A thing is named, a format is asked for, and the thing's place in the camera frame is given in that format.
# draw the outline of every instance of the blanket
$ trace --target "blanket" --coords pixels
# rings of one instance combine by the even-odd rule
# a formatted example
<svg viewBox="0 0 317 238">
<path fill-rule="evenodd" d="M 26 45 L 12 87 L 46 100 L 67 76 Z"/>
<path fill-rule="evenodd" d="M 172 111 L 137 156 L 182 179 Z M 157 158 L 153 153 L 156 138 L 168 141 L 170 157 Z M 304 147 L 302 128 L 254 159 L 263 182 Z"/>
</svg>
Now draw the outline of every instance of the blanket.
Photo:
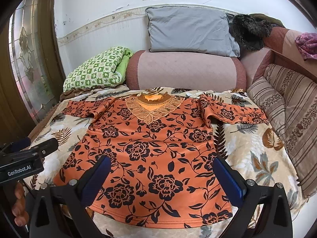
<svg viewBox="0 0 317 238">
<path fill-rule="evenodd" d="M 96 101 L 106 97 L 125 97 L 132 94 L 141 94 L 141 92 L 146 94 L 167 92 L 168 94 L 191 98 L 199 98 L 201 94 L 205 93 L 223 103 L 257 108 L 247 94 L 243 92 L 215 93 L 214 91 L 187 91 L 165 87 L 143 91 L 127 91 L 125 86 L 119 86 L 111 90 L 98 91 L 91 95 L 83 94 L 71 100 Z M 52 178 L 58 174 L 91 123 L 91 118 L 61 114 L 68 102 L 69 100 L 65 100 L 59 105 L 46 127 L 32 143 L 32 146 L 35 146 L 52 137 L 57 138 L 59 142 L 59 149 L 45 158 L 44 171 L 25 180 L 33 189 L 39 189 L 39 186 L 44 182 L 54 185 Z M 214 130 L 213 136 L 217 152 L 226 158 L 229 165 L 238 170 L 245 179 L 254 179 L 258 184 L 267 186 L 273 186 L 276 182 L 283 183 L 294 218 L 305 203 L 305 199 L 302 197 L 301 188 L 297 186 L 296 171 L 284 149 L 284 144 L 274 133 L 272 126 L 265 123 L 231 125 L 219 122 L 212 122 L 211 125 Z M 212 225 L 195 228 L 187 228 L 188 226 L 184 226 L 182 229 L 143 228 L 120 223 L 107 214 L 104 216 L 93 212 L 91 209 L 87 209 L 87 211 L 101 232 L 112 237 L 177 237 L 180 235 L 192 237 L 194 235 L 195 237 L 212 238 L 218 237 L 231 220 L 227 219 L 219 223 L 214 222 Z M 237 209 L 233 207 L 232 211 L 234 214 Z M 258 206 L 250 226 L 255 225 L 260 212 L 261 207 Z"/>
</svg>

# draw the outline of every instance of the human hand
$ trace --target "human hand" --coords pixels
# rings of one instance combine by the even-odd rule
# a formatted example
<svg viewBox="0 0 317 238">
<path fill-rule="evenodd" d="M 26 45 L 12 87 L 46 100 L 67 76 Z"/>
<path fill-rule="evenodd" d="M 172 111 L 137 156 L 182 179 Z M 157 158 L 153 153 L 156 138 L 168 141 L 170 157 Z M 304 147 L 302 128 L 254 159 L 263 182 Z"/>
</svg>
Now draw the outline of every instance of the human hand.
<svg viewBox="0 0 317 238">
<path fill-rule="evenodd" d="M 19 182 L 16 184 L 14 194 L 17 198 L 15 204 L 12 207 L 12 213 L 16 217 L 14 219 L 17 226 L 25 226 L 29 221 L 29 215 L 25 211 L 25 198 L 24 189 Z"/>
</svg>

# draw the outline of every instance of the metal screw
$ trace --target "metal screw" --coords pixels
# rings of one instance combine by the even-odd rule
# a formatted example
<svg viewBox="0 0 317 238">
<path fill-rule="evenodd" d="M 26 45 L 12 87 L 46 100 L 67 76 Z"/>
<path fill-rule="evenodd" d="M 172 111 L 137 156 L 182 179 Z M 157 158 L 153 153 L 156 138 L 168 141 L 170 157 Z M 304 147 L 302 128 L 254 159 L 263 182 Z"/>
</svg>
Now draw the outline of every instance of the metal screw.
<svg viewBox="0 0 317 238">
<path fill-rule="evenodd" d="M 247 179 L 247 184 L 250 185 L 250 186 L 253 186 L 255 185 L 255 181 L 253 181 L 252 179 Z"/>
<path fill-rule="evenodd" d="M 276 184 L 276 186 L 277 186 L 278 188 L 280 188 L 280 189 L 282 189 L 282 188 L 284 187 L 281 182 L 278 182 L 278 183 Z"/>
<path fill-rule="evenodd" d="M 71 179 L 68 183 L 70 186 L 74 186 L 77 184 L 77 180 L 76 179 Z"/>
<path fill-rule="evenodd" d="M 42 190 L 45 190 L 47 187 L 48 187 L 47 183 L 42 183 L 40 186 Z"/>
</svg>

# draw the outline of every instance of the white floor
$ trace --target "white floor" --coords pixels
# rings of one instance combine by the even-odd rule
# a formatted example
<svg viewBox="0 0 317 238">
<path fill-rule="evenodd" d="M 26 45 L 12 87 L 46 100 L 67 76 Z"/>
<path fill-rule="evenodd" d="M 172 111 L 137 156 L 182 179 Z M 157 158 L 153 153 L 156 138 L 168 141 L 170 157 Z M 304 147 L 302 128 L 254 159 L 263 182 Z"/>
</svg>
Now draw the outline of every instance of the white floor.
<svg viewBox="0 0 317 238">
<path fill-rule="evenodd" d="M 317 218 L 317 194 L 311 197 L 293 221 L 293 237 L 304 238 Z"/>
</svg>

